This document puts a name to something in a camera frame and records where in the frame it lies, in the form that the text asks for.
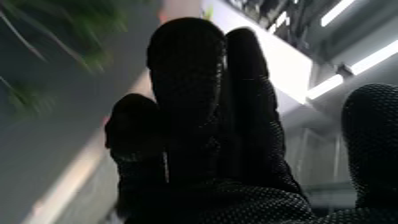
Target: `wall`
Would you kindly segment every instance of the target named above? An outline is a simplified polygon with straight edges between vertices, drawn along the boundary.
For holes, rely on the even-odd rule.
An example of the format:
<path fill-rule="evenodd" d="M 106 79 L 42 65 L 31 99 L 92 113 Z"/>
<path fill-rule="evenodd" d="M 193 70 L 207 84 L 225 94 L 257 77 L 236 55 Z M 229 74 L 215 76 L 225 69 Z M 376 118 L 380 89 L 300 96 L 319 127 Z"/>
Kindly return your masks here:
<path fill-rule="evenodd" d="M 49 62 L 42 63 L 0 27 L 0 74 L 24 80 L 56 97 L 53 114 L 16 120 L 7 96 L 0 105 L 0 223 L 16 224 L 42 199 L 87 141 L 101 128 L 115 100 L 145 68 L 145 46 L 158 26 L 158 3 L 131 5 L 129 31 L 108 40 L 113 65 L 90 75 L 46 39 L 35 39 Z"/>

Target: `glove finger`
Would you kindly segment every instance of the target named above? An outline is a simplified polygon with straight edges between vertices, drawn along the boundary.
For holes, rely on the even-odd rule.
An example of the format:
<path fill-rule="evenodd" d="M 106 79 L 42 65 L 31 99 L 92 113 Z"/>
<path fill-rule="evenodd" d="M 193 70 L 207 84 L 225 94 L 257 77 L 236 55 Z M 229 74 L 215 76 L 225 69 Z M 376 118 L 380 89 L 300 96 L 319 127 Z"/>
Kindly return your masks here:
<path fill-rule="evenodd" d="M 154 102 L 127 94 L 115 103 L 104 126 L 110 156 L 119 172 L 117 215 L 126 218 L 140 205 L 138 195 L 165 184 L 163 124 Z"/>
<path fill-rule="evenodd" d="M 357 207 L 398 206 L 398 87 L 360 87 L 342 107 Z"/>
<path fill-rule="evenodd" d="M 170 183 L 215 176 L 223 39 L 215 25 L 195 18 L 167 22 L 151 38 L 147 67 L 170 133 Z"/>
<path fill-rule="evenodd" d="M 227 34 L 227 71 L 236 132 L 241 137 L 245 181 L 300 193 L 284 161 L 284 131 L 266 62 L 255 34 L 245 28 Z"/>

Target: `green plant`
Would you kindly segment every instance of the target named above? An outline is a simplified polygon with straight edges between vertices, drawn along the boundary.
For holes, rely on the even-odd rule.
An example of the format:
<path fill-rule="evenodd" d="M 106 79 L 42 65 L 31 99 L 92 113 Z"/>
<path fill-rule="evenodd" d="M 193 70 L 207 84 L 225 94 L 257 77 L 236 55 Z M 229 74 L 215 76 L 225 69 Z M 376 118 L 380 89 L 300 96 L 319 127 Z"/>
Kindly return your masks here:
<path fill-rule="evenodd" d="M 90 65 L 94 65 L 94 68 L 103 69 L 103 65 L 99 64 L 108 61 L 106 53 L 101 53 L 103 35 L 126 30 L 126 16 L 120 9 L 122 1 L 124 0 L 0 1 L 0 20 L 40 60 L 46 61 L 42 53 L 23 37 L 10 21 L 23 21 L 37 29 L 85 68 L 92 69 Z M 67 33 L 83 48 L 83 53 L 78 53 L 79 51 L 76 51 L 67 46 L 65 41 L 60 40 L 60 37 L 49 28 L 58 25 L 63 26 Z M 92 63 L 92 51 L 95 52 L 95 63 Z"/>
<path fill-rule="evenodd" d="M 39 92 L 31 86 L 12 83 L 0 76 L 0 83 L 7 88 L 8 103 L 14 107 L 16 115 L 40 116 L 51 112 L 55 99 Z"/>

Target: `gloved hand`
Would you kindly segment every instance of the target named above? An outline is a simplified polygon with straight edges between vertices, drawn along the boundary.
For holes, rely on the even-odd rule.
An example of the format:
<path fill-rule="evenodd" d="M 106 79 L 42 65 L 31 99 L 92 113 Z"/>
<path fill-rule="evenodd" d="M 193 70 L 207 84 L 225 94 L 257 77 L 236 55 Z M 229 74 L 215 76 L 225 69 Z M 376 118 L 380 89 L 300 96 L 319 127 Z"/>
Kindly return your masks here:
<path fill-rule="evenodd" d="M 147 67 L 156 103 L 129 94 L 104 127 L 120 174 L 117 212 L 129 222 L 398 220 L 389 173 L 398 155 L 396 87 L 362 87 L 342 110 L 357 206 L 366 209 L 312 220 L 284 162 L 277 100 L 252 32 L 238 29 L 223 36 L 207 21 L 170 21 L 152 35 Z"/>

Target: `ceiling light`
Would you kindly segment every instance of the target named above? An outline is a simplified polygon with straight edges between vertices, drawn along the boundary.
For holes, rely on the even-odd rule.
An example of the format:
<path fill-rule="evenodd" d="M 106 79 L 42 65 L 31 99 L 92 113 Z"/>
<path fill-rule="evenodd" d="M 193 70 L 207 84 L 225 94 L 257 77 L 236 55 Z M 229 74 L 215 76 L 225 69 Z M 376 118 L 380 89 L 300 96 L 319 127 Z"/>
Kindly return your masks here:
<path fill-rule="evenodd" d="M 277 31 L 277 25 L 275 25 L 275 23 L 273 23 L 271 26 L 270 26 L 268 32 L 270 32 L 270 33 L 275 33 L 275 31 Z"/>
<path fill-rule="evenodd" d="M 307 91 L 307 98 L 314 100 L 342 84 L 342 76 L 337 74 L 330 79 Z"/>
<path fill-rule="evenodd" d="M 287 13 L 284 11 L 282 14 L 277 17 L 277 27 L 282 25 L 282 22 L 284 22 L 286 18 L 287 18 Z"/>
<path fill-rule="evenodd" d="M 398 40 L 351 65 L 353 75 L 358 75 L 398 53 Z"/>
<path fill-rule="evenodd" d="M 348 6 L 351 5 L 353 1 L 355 0 L 341 0 L 339 4 L 334 6 L 332 10 L 328 11 L 328 13 L 325 14 L 325 16 L 321 18 L 321 21 L 319 21 L 321 27 L 325 27 L 326 24 L 332 22 L 332 20 L 339 16 L 341 12 L 344 11 Z"/>

